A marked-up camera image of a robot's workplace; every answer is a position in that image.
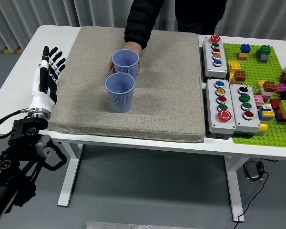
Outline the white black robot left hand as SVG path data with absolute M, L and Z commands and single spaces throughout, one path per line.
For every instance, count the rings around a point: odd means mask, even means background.
M 32 82 L 32 103 L 29 109 L 42 108 L 50 111 L 57 103 L 57 81 L 65 69 L 63 52 L 57 47 L 43 48 L 41 63 L 35 70 Z

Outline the person's hand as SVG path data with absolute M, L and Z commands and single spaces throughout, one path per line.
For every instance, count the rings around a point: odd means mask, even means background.
M 134 52 L 136 52 L 139 56 L 139 58 L 141 58 L 141 53 L 142 53 L 142 48 L 141 45 L 137 44 L 136 42 L 127 42 L 122 48 L 122 49 L 129 49 L 129 50 L 133 50 Z M 108 71 L 110 74 L 115 73 L 115 67 L 112 61 L 112 57 L 110 58 L 109 64 L 108 64 Z

